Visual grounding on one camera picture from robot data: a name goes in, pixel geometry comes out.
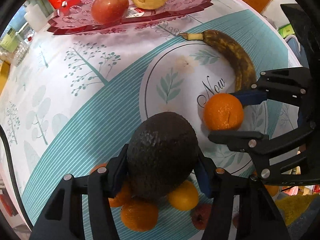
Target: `avocado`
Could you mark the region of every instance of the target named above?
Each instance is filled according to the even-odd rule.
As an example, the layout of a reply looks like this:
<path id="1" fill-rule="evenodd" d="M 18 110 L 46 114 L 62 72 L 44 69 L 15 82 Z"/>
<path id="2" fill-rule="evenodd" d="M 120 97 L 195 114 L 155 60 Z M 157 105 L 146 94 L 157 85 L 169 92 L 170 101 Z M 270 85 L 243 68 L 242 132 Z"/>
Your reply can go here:
<path id="1" fill-rule="evenodd" d="M 146 199 L 167 195 L 185 181 L 198 157 L 198 140 L 181 115 L 164 112 L 145 120 L 133 133 L 127 162 L 133 193 Z"/>

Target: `banana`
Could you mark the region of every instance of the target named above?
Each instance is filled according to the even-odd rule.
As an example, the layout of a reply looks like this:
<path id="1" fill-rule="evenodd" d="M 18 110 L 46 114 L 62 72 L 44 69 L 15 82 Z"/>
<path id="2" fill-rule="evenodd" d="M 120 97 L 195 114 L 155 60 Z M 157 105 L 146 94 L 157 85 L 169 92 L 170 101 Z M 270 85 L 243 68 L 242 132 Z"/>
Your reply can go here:
<path id="1" fill-rule="evenodd" d="M 229 61 L 236 75 L 235 92 L 250 89 L 251 85 L 257 81 L 250 57 L 241 45 L 229 35 L 217 30 L 206 30 L 202 33 L 180 33 L 179 35 L 188 41 L 204 41 Z"/>

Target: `red fruit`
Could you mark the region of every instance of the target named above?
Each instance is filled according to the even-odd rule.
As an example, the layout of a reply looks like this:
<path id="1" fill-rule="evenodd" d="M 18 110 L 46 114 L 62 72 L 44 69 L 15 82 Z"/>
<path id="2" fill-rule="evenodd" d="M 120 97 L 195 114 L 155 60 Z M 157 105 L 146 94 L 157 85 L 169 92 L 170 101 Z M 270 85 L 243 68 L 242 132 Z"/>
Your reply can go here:
<path id="1" fill-rule="evenodd" d="M 235 226 L 235 228 L 238 228 L 238 225 L 239 225 L 239 213 L 237 213 L 237 214 L 233 217 L 232 223 L 233 223 L 233 225 Z"/>
<path id="2" fill-rule="evenodd" d="M 191 221 L 196 229 L 205 230 L 210 213 L 212 204 L 199 204 L 191 213 Z"/>
<path id="3" fill-rule="evenodd" d="M 97 23 L 105 24 L 120 20 L 128 7 L 128 0 L 95 0 L 91 14 Z"/>

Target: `orange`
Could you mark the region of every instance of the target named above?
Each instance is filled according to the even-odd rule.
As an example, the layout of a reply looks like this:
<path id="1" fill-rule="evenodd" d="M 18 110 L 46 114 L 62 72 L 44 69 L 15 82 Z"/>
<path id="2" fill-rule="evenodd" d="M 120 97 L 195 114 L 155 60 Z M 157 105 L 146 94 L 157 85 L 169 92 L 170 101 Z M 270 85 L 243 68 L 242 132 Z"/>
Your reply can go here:
<path id="1" fill-rule="evenodd" d="M 96 171 L 97 169 L 101 168 L 101 167 L 105 167 L 107 166 L 106 163 L 100 163 L 100 164 L 97 164 L 96 166 L 94 166 L 91 171 L 89 172 L 89 174 L 93 173 L 94 171 Z"/>
<path id="2" fill-rule="evenodd" d="M 237 130 L 243 117 L 241 102 L 230 94 L 216 94 L 204 105 L 203 120 L 209 130 Z"/>
<path id="3" fill-rule="evenodd" d="M 145 232 L 156 226 L 158 214 L 159 210 L 156 204 L 134 197 L 122 206 L 120 217 L 127 228 Z"/>
<path id="4" fill-rule="evenodd" d="M 271 185 L 264 185 L 267 189 L 271 197 L 274 197 L 279 192 L 279 186 L 271 186 Z"/>
<path id="5" fill-rule="evenodd" d="M 180 186 L 168 195 L 169 203 L 176 209 L 188 211 L 199 202 L 198 191 L 191 181 L 185 180 Z"/>
<path id="6" fill-rule="evenodd" d="M 110 207 L 121 207 L 125 203 L 131 200 L 131 188 L 127 181 L 122 185 L 120 192 L 116 195 L 115 198 L 109 198 Z"/>

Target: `heart-shaped tray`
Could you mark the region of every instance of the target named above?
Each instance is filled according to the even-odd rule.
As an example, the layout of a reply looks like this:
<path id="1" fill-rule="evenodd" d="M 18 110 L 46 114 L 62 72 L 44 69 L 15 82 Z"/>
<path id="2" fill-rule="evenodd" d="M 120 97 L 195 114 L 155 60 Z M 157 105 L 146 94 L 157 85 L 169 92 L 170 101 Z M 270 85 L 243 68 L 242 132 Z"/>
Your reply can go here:
<path id="1" fill-rule="evenodd" d="M 167 0 L 156 10 L 142 10 L 137 9 L 132 0 L 129 0 L 129 9 L 123 18 L 107 24 L 98 24 L 91 16 L 93 2 L 94 0 L 66 0 L 49 20 L 51 27 L 48 31 L 54 35 L 122 32 L 128 28 L 141 29 L 162 21 L 170 21 L 186 14 L 203 11 L 213 5 L 211 0 Z"/>

